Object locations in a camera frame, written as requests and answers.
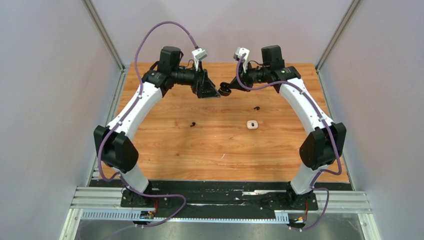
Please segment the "black earbud charging case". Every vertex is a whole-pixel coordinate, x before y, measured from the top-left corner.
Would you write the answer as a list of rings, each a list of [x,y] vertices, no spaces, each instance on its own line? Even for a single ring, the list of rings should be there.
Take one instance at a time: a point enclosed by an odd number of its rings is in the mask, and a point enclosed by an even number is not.
[[[218,89],[218,92],[219,92],[219,94],[220,94],[221,96],[223,96],[223,97],[228,97],[228,96],[232,93],[231,89],[229,89],[229,88],[228,88],[228,87],[226,87],[226,86],[221,86],[221,87]]]

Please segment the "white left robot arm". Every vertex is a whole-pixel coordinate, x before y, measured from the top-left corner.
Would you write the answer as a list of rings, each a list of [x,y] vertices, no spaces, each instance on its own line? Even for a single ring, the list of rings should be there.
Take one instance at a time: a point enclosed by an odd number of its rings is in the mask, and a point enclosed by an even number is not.
[[[137,90],[123,110],[106,126],[94,129],[98,165],[114,169],[142,207],[152,203],[153,193],[150,181],[137,166],[139,153],[132,140],[147,114],[174,85],[189,86],[199,99],[220,97],[207,70],[202,67],[202,60],[207,55],[205,49],[196,47],[192,51],[192,66],[185,67],[181,65],[183,53],[180,48],[163,47],[159,60],[141,76]]]

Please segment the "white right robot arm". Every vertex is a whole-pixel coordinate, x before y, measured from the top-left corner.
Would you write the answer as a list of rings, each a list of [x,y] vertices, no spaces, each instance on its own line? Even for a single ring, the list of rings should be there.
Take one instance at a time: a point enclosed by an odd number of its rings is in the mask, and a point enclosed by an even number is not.
[[[299,148],[302,161],[286,191],[286,204],[292,209],[303,205],[314,190],[319,176],[324,173],[339,176],[343,170],[341,155],[347,129],[342,122],[334,122],[317,104],[294,66],[287,66],[279,45],[261,49],[262,63],[253,67],[250,51],[238,47],[234,53],[236,74],[230,82],[222,82],[219,92],[229,96],[232,90],[245,92],[273,87],[292,107],[306,133]]]

